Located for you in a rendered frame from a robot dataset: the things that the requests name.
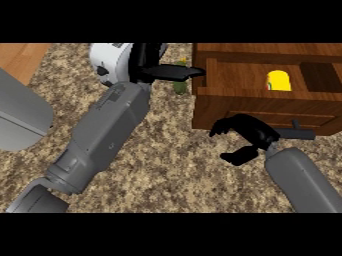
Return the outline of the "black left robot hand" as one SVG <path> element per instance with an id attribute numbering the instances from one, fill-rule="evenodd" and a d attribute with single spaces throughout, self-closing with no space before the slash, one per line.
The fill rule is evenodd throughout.
<path id="1" fill-rule="evenodd" d="M 151 83 L 154 80 L 184 82 L 188 78 L 206 75 L 202 68 L 159 63 L 166 47 L 165 43 L 132 44 L 128 58 L 128 75 L 132 83 Z"/>

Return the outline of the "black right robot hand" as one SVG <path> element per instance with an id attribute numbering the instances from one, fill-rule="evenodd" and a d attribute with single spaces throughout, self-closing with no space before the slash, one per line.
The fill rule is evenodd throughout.
<path id="1" fill-rule="evenodd" d="M 240 166 L 258 157 L 258 150 L 266 150 L 271 143 L 278 141 L 280 134 L 277 131 L 255 117 L 238 113 L 228 118 L 215 121 L 209 136 L 227 134 L 233 130 L 250 143 L 231 153 L 221 153 L 219 158 Z"/>

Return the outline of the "brown wooden drawer front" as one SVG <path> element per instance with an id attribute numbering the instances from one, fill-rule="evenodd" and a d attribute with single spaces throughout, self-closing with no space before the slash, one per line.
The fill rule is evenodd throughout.
<path id="1" fill-rule="evenodd" d="M 196 129 L 209 129 L 218 119 L 237 113 L 252 115 L 274 128 L 290 128 L 296 120 L 302 129 L 329 136 L 342 131 L 342 93 L 197 88 Z"/>

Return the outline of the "brown wooden drawer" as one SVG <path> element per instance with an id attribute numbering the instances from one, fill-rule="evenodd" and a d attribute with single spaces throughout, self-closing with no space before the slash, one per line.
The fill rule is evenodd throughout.
<path id="1" fill-rule="evenodd" d="M 277 70 L 289 75 L 290 91 L 266 89 L 266 75 Z M 197 94 L 342 102 L 342 64 L 233 63 L 209 58 L 204 85 L 197 87 Z"/>
<path id="2" fill-rule="evenodd" d="M 252 115 L 274 128 L 290 128 L 296 120 L 302 129 L 329 136 L 342 131 L 342 93 L 197 88 L 196 129 L 209 129 L 218 119 L 237 113 Z"/>

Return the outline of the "green bottle with yellow top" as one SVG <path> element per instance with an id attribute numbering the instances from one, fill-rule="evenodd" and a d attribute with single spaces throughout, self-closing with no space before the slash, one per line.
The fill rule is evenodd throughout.
<path id="1" fill-rule="evenodd" d="M 184 66 L 185 65 L 185 58 L 181 58 L 176 62 L 175 62 L 176 65 L 179 66 Z M 173 92 L 178 94 L 178 95 L 182 95 L 187 91 L 187 82 L 182 81 L 182 82 L 172 82 L 172 88 L 173 88 Z"/>

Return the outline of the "yellow can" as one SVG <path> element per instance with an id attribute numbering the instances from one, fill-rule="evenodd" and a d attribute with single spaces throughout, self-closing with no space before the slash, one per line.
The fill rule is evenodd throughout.
<path id="1" fill-rule="evenodd" d="M 271 91 L 290 91 L 289 75 L 281 70 L 272 70 L 266 74 L 266 89 Z"/>

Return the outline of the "brown wooden cabinet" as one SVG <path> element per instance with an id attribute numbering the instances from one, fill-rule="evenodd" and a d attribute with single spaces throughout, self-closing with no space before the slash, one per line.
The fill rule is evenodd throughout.
<path id="1" fill-rule="evenodd" d="M 193 64 L 216 58 L 246 63 L 340 63 L 342 43 L 194 43 Z"/>

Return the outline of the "large grey appliance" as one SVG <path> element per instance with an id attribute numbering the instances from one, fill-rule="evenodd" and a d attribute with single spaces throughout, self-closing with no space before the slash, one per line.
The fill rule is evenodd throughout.
<path id="1" fill-rule="evenodd" d="M 0 67 L 0 149 L 18 151 L 46 135 L 52 108 Z"/>

